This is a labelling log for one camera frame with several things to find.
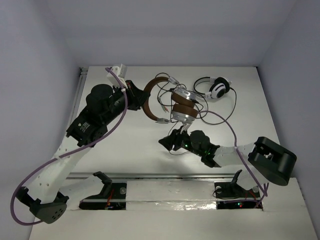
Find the brown silver headphones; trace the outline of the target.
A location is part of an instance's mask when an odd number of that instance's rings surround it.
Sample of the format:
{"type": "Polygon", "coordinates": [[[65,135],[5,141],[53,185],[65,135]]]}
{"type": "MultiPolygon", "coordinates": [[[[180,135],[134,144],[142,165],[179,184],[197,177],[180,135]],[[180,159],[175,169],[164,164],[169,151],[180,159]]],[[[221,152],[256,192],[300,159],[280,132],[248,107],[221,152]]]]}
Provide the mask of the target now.
{"type": "Polygon", "coordinates": [[[175,85],[175,88],[171,91],[171,100],[174,102],[171,107],[171,117],[173,120],[181,122],[183,124],[192,124],[198,115],[198,111],[195,109],[197,103],[196,95],[182,87],[181,84],[172,76],[165,77],[159,76],[152,79],[147,83],[143,92],[147,93],[148,97],[144,102],[142,109],[145,115],[159,124],[167,124],[170,122],[169,119],[159,118],[155,116],[149,107],[149,97],[152,89],[159,83],[171,83],[175,85]]]}

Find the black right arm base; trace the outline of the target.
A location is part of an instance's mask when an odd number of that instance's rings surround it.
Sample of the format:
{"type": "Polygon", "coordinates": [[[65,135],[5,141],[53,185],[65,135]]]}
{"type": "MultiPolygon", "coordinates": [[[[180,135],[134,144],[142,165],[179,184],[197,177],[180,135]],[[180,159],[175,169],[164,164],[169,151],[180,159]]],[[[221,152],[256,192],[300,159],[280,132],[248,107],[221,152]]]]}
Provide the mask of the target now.
{"type": "Polygon", "coordinates": [[[245,190],[237,183],[242,170],[235,173],[230,182],[215,182],[212,196],[218,210],[263,209],[259,190],[245,190]]]}

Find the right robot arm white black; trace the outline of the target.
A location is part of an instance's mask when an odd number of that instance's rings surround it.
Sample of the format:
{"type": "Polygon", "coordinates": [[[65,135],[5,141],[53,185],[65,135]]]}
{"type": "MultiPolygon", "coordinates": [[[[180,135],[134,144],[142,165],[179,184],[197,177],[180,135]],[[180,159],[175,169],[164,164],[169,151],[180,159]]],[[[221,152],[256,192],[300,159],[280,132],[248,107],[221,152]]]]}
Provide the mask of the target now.
{"type": "Polygon", "coordinates": [[[238,197],[254,186],[287,186],[297,161],[293,152],[263,136],[253,143],[227,147],[211,143],[201,130],[188,133],[175,129],[158,142],[169,152],[185,149],[199,156],[209,168],[239,166],[236,180],[230,185],[231,192],[238,197]]]}

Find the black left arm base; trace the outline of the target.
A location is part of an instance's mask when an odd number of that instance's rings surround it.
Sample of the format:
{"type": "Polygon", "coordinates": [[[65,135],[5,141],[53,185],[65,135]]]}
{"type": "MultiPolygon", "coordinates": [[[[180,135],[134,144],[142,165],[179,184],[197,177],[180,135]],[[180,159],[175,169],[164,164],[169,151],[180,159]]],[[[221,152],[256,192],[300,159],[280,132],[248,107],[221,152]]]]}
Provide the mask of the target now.
{"type": "Polygon", "coordinates": [[[79,202],[81,210],[125,210],[126,209],[126,182],[113,182],[105,173],[95,172],[94,177],[102,183],[99,193],[87,196],[79,202]]]}

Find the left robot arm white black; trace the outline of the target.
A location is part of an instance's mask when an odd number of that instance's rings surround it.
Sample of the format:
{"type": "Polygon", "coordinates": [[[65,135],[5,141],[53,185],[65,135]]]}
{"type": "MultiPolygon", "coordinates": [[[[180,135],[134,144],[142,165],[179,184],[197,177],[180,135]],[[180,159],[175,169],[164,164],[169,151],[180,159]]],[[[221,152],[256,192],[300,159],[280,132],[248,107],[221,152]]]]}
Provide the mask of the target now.
{"type": "Polygon", "coordinates": [[[150,96],[131,80],[126,84],[125,88],[108,84],[94,86],[53,159],[35,170],[37,177],[29,185],[21,184],[15,190],[13,198],[26,205],[39,223],[52,224],[63,215],[70,198],[60,188],[70,172],[98,142],[117,129],[128,110],[139,110],[150,96]],[[119,121],[108,129],[116,118],[119,121]]]}

